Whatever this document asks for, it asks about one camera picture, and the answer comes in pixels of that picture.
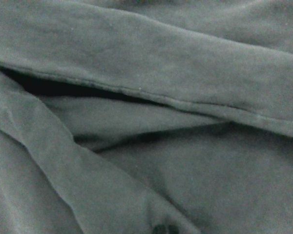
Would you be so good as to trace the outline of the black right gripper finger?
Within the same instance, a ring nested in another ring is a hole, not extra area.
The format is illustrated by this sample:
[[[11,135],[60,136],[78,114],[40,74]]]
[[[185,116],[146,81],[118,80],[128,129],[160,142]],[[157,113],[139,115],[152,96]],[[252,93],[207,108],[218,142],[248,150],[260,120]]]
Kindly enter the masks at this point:
[[[164,225],[164,224],[159,224],[156,225],[153,230],[152,234],[178,234],[179,233],[179,228],[176,225]]]

